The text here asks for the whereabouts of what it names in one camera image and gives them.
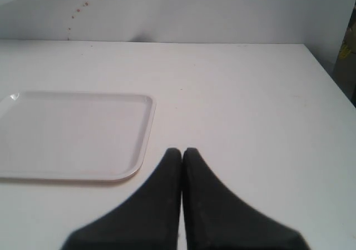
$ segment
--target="tray rim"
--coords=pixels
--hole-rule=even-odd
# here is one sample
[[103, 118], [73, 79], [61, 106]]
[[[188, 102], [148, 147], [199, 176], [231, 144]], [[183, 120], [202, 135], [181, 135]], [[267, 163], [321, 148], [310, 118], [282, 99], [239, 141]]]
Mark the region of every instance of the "tray rim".
[[80, 175], [74, 175], [74, 176], [55, 176], [55, 177], [49, 177], [48, 172], [44, 172], [43, 176], [40, 175], [40, 173], [34, 173], [34, 172], [2, 172], [0, 171], [0, 179], [15, 179], [15, 180], [34, 180], [34, 181], [69, 181], [69, 182], [120, 182], [124, 181], [126, 179], [129, 179], [133, 177], [139, 169], [142, 167], [142, 164], [145, 159], [145, 153], [147, 150], [147, 145], [149, 142], [150, 134], [151, 134], [151, 128], [153, 125], [153, 120], [155, 116], [155, 111], [156, 111], [156, 99], [146, 93], [120, 93], [120, 92], [95, 92], [95, 91], [48, 91], [48, 90], [24, 90], [20, 92], [13, 92], [12, 94], [9, 94], [5, 97], [0, 98], [0, 107], [1, 103], [7, 99], [10, 98], [12, 95], [21, 95], [21, 94], [27, 94], [27, 93], [42, 93], [42, 94], [89, 94], [89, 95], [111, 95], [111, 96], [135, 96], [135, 97], [142, 97], [145, 101], [148, 99], [151, 100], [151, 107], [150, 107], [150, 113], [149, 117], [147, 119], [147, 126], [144, 131], [144, 137], [142, 139], [141, 147], [140, 147], [140, 152], [139, 156], [137, 157], [137, 162], [135, 165], [130, 168], [129, 170], [119, 173], [119, 174], [114, 174], [110, 176], [103, 176], [103, 175], [92, 175], [90, 177], [80, 177]]

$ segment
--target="white tray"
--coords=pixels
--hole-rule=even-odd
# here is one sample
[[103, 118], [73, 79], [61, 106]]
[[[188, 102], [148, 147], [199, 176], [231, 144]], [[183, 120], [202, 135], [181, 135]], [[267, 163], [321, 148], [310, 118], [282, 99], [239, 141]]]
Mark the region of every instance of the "white tray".
[[0, 101], [0, 177], [127, 178], [144, 160], [155, 106], [139, 94], [8, 96]]

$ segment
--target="dark object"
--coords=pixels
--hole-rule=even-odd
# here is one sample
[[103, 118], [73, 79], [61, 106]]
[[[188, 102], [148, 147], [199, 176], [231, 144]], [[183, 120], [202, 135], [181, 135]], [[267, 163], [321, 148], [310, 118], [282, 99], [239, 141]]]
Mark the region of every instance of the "dark object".
[[181, 199], [181, 154], [168, 149], [128, 200], [73, 232], [63, 250], [176, 249]]
[[183, 157], [182, 191], [189, 250], [307, 250], [295, 230], [264, 216], [228, 190], [197, 149]]

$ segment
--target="white wall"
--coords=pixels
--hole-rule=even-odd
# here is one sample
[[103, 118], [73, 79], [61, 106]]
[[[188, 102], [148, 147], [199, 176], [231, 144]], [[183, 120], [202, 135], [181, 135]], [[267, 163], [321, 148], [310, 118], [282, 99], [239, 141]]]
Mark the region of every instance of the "white wall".
[[320, 60], [334, 62], [354, 0], [7, 2], [0, 0], [0, 38], [305, 43]]

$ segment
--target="white table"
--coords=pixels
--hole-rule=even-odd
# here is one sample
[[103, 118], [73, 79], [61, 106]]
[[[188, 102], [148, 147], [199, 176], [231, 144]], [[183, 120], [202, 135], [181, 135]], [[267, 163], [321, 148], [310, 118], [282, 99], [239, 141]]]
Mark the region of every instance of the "white table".
[[137, 190], [167, 147], [190, 146], [312, 250], [356, 249], [356, 110], [303, 45], [0, 41], [0, 97], [23, 90], [147, 93], [157, 108], [129, 181], [1, 181], [0, 249], [59, 249]]

